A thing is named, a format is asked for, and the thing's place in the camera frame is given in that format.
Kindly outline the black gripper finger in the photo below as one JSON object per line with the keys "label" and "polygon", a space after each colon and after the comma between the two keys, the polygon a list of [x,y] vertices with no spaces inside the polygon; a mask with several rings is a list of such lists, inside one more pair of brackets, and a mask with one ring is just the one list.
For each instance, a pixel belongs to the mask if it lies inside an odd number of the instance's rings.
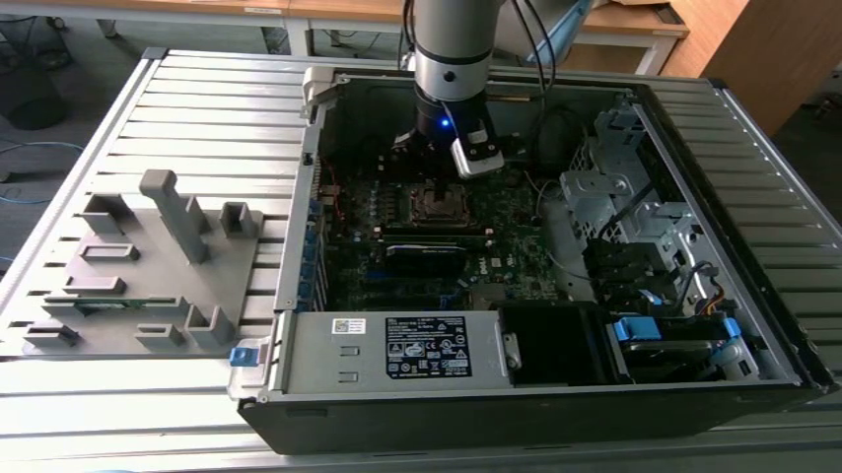
{"label": "black gripper finger", "polygon": [[458,173],[452,162],[444,162],[439,166],[439,202],[444,206],[458,206],[460,187]]}
{"label": "black gripper finger", "polygon": [[440,168],[435,162],[427,162],[422,167],[424,181],[423,201],[426,204],[442,201]]}

